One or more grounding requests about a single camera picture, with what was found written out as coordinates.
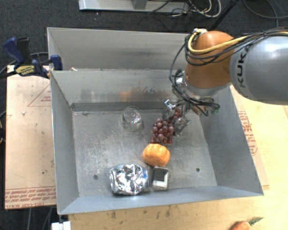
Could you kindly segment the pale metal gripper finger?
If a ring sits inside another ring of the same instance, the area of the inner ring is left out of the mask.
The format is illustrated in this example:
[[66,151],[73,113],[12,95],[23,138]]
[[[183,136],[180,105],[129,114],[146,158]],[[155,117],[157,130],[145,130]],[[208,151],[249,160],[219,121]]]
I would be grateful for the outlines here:
[[163,119],[171,119],[176,112],[176,104],[166,100],[163,105]]
[[174,123],[174,135],[179,136],[184,128],[186,128],[190,124],[190,120],[185,116],[179,117]]

